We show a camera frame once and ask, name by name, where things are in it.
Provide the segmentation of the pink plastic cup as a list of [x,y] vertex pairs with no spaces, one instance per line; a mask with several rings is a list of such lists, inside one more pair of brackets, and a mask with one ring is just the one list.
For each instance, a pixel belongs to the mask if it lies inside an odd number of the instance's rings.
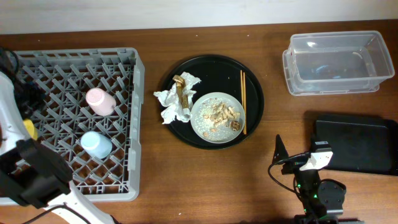
[[100,88],[88,90],[85,100],[90,108],[99,116],[111,115],[116,107],[116,100]]

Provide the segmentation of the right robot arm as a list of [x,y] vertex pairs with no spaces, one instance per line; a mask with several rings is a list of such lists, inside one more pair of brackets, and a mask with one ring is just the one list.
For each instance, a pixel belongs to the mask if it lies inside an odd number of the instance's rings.
[[294,175],[292,188],[275,177],[271,179],[294,193],[302,203],[304,214],[294,216],[295,223],[338,223],[338,216],[343,214],[346,186],[333,179],[321,179],[318,173],[332,156],[328,142],[314,139],[310,151],[289,156],[281,136],[275,137],[275,151],[267,171],[271,174],[274,166],[281,165],[283,175]]

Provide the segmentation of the gold foil wrapper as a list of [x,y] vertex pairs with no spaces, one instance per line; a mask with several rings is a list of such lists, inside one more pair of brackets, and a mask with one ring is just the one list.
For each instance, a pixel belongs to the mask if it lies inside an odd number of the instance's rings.
[[179,75],[175,75],[173,77],[173,80],[176,84],[176,92],[179,98],[179,102],[182,106],[183,114],[188,116],[190,114],[188,97],[183,93],[183,89],[185,88],[185,80]]

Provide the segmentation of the yellow bowl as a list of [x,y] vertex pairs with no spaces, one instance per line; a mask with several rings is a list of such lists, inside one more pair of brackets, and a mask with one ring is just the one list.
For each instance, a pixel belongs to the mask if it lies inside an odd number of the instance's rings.
[[38,130],[30,119],[23,120],[24,126],[33,140],[38,140]]

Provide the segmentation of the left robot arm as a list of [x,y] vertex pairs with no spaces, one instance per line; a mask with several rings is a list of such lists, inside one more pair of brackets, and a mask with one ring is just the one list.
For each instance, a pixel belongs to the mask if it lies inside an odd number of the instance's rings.
[[75,186],[65,159],[28,133],[14,97],[14,84],[1,74],[1,193],[23,207],[52,212],[68,223],[116,223]]

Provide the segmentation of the light blue plastic cup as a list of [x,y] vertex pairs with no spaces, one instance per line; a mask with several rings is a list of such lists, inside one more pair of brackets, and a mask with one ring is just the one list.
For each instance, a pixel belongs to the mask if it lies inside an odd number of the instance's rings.
[[88,131],[82,135],[80,144],[91,157],[98,159],[107,157],[113,147],[112,142],[107,137],[94,131]]

